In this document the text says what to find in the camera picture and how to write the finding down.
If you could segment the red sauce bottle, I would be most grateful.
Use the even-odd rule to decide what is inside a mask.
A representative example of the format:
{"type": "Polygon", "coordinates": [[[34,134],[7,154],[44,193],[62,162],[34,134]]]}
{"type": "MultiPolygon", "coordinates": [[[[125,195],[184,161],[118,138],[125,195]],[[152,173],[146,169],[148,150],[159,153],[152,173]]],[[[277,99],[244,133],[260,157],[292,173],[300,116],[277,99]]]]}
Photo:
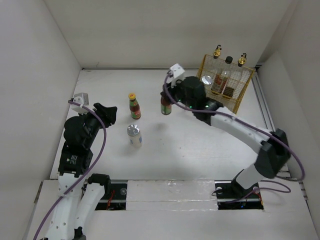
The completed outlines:
{"type": "Polygon", "coordinates": [[[128,95],[129,98],[129,109],[131,113],[131,117],[135,120],[138,120],[141,118],[141,110],[140,105],[137,101],[136,95],[134,93],[130,93],[128,95]]]}
{"type": "Polygon", "coordinates": [[[160,99],[160,108],[163,115],[169,115],[172,112],[172,104],[169,99],[162,96],[160,99]]]}

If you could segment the clear glass bottle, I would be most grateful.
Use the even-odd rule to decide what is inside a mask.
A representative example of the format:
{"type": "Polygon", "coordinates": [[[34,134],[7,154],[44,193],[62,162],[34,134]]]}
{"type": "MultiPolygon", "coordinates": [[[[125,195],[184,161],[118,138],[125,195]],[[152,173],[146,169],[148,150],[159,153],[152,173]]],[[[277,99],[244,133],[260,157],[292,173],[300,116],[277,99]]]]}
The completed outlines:
{"type": "Polygon", "coordinates": [[[217,73],[217,64],[219,63],[219,57],[221,55],[222,46],[220,44],[217,45],[216,49],[213,51],[212,56],[207,55],[205,58],[204,68],[209,71],[208,75],[214,80],[215,74],[217,73]]]}

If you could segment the black cap sauce bottle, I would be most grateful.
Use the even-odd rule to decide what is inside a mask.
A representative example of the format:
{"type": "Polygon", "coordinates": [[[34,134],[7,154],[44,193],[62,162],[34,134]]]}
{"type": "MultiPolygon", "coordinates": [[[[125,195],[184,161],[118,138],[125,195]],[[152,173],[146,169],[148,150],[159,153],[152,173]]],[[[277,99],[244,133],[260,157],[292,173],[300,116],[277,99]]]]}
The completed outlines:
{"type": "Polygon", "coordinates": [[[214,73],[215,77],[211,86],[211,91],[213,91],[214,95],[220,94],[226,83],[228,78],[231,75],[231,63],[233,62],[232,56],[227,56],[224,61],[219,60],[216,63],[214,73]]]}

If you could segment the glass cruet dark liquid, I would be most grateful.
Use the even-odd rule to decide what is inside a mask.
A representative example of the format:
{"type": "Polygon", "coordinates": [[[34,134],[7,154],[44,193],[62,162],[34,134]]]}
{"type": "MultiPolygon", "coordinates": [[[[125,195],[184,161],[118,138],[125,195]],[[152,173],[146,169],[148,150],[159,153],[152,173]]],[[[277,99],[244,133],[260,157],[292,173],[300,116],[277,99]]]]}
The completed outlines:
{"type": "Polygon", "coordinates": [[[242,78],[243,66],[247,61],[247,54],[244,52],[237,61],[237,67],[235,67],[227,81],[226,87],[223,92],[224,98],[232,98],[236,88],[238,87],[242,78]]]}

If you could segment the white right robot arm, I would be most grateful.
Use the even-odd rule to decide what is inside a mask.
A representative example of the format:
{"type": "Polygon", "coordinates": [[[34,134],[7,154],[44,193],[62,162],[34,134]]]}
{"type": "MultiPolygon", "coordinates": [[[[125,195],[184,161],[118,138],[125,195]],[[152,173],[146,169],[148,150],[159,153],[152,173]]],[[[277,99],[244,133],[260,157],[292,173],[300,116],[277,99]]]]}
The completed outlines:
{"type": "Polygon", "coordinates": [[[221,102],[207,97],[204,84],[195,76],[164,82],[161,96],[170,105],[191,111],[199,121],[237,138],[257,154],[255,162],[231,181],[229,189],[234,198],[248,195],[264,179],[275,178],[291,157],[283,130],[269,131],[240,119],[221,102]]]}

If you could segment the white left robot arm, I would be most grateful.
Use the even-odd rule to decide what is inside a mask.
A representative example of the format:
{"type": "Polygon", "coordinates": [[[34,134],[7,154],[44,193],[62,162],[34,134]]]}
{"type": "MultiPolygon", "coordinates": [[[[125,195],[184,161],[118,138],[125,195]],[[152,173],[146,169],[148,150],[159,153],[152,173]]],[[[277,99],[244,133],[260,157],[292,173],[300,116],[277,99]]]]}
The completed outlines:
{"type": "Polygon", "coordinates": [[[69,102],[77,111],[84,111],[64,123],[64,144],[58,166],[58,198],[41,221],[36,239],[46,220],[51,217],[45,240],[84,240],[85,225],[99,201],[112,196],[109,175],[93,173],[107,143],[107,128],[114,125],[117,107],[95,103],[94,109],[69,102]],[[103,131],[101,149],[93,159],[91,146],[103,131]]]}

